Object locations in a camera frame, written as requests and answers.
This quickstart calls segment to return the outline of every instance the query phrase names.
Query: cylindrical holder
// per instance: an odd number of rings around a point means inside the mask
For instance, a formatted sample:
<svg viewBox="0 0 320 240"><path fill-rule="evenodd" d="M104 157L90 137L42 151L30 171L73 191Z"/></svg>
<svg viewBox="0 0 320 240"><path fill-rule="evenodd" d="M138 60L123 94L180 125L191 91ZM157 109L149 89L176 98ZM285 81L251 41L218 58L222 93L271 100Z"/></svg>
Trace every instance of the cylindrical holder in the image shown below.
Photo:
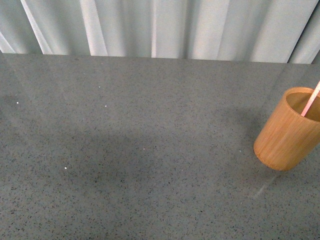
<svg viewBox="0 0 320 240"><path fill-rule="evenodd" d="M258 159L268 167L287 171L320 142L320 95L305 117L301 116L313 89L287 90L254 142Z"/></svg>

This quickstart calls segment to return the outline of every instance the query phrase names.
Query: pink straw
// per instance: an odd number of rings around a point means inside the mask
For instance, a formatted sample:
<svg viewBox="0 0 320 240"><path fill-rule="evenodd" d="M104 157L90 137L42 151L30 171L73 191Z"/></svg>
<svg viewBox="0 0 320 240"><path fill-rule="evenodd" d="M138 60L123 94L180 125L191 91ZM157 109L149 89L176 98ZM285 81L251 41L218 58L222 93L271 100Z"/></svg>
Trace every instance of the pink straw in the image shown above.
<svg viewBox="0 0 320 240"><path fill-rule="evenodd" d="M317 97L319 92L320 92L320 81L316 85L313 93L311 94L311 97L309 98L307 104L305 105L305 107L304 107L304 109L303 109L303 111L301 113L302 117L304 117L307 114L309 108L311 107L311 104L314 102L314 100L316 99L316 97Z"/></svg>

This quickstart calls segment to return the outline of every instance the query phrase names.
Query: pencil holder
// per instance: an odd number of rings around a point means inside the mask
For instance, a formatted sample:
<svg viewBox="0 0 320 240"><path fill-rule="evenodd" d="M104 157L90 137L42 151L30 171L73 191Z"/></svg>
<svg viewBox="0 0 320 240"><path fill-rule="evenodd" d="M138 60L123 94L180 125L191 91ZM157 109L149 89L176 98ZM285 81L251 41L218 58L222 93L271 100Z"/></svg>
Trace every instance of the pencil holder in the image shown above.
<svg viewBox="0 0 320 240"><path fill-rule="evenodd" d="M303 117L313 89L288 89L253 144L257 158L268 167L287 171L320 142L320 94Z"/></svg>

